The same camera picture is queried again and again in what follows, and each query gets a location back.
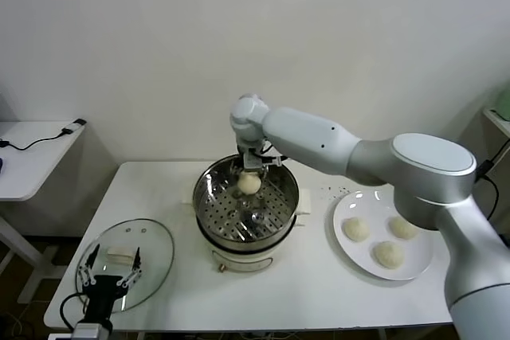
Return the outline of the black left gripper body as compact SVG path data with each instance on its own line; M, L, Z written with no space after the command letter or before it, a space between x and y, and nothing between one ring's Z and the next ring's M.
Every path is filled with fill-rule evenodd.
M95 284L84 287L88 305L84 314L84 323L112 326L110 317L114 303L128 293L123 286L122 276L97 276Z

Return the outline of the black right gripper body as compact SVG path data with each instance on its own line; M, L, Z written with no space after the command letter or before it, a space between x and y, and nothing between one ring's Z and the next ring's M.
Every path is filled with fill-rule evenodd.
M262 167L261 151L264 148L265 141L245 141L238 140L237 148L244 167Z

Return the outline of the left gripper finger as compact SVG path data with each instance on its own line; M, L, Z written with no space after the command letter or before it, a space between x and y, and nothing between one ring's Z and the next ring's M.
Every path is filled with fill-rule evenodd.
M141 257L140 257L140 248L137 248L135 257L131 266L131 271L124 276L121 280L119 280L116 285L118 287L132 287L141 277L142 269L141 269Z
M88 254L84 264L78 267L78 275L83 285L94 285L96 283L95 276L92 273L92 268L98 255L100 245L96 247Z

